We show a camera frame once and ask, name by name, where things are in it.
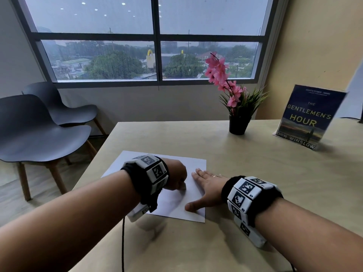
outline hand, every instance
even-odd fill
[[[196,173],[192,173],[193,179],[204,189],[204,196],[197,201],[189,202],[185,205],[185,210],[195,212],[203,207],[212,207],[222,202],[222,188],[229,178],[219,175],[216,176],[208,171],[197,168]]]
[[[169,179],[165,189],[168,190],[185,190],[185,179],[187,178],[187,169],[179,160],[163,158],[169,169]]]

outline wrist device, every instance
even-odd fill
[[[222,200],[234,214],[234,222],[256,247],[262,247],[266,239],[255,228],[256,215],[266,210],[276,198],[283,198],[273,183],[256,177],[233,177],[222,189]]]
[[[127,215],[130,221],[136,221],[147,211],[157,208],[157,198],[169,178],[166,163],[154,155],[141,155],[126,161],[121,170],[125,170],[141,196],[140,203]]]

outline chair leg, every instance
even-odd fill
[[[86,145],[87,148],[92,156],[92,159],[97,155],[97,151],[96,149],[93,147],[93,145],[91,144],[91,142],[89,142],[89,140],[86,141]]]
[[[106,137],[106,132],[104,131],[104,129],[102,128],[101,124],[99,123],[97,118],[93,118],[94,123],[97,125],[97,127],[99,128],[99,130],[102,132],[103,136]]]
[[[21,162],[17,162],[16,165],[18,168],[18,173],[19,173],[19,178],[20,178],[20,183],[21,183],[21,188],[23,190],[24,198],[26,201],[30,201],[32,198],[30,196],[28,178],[26,177],[25,166]]]
[[[62,181],[62,177],[58,171],[58,168],[56,165],[47,165],[47,168],[49,169],[50,173],[52,174],[54,181],[56,182],[59,191],[61,191],[61,194],[65,194],[67,191],[66,186],[64,185]]]
[[[64,157],[64,160],[66,160],[67,165],[72,165],[72,162],[70,162],[69,157]]]

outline wooden table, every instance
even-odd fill
[[[207,160],[216,174],[254,175],[284,197],[363,236],[363,124],[334,120],[320,151],[274,137],[279,120],[253,120],[244,136],[228,121],[122,122],[114,128],[75,188],[97,180],[122,150]],[[271,246],[255,248],[226,206],[206,209],[206,223],[144,215],[126,219],[126,271],[284,271]],[[121,271],[122,223],[72,271]]]

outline forearm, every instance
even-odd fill
[[[298,271],[359,271],[363,238],[284,199],[255,219],[256,229]]]
[[[139,202],[123,170],[62,195],[0,228],[1,270],[68,271]]]

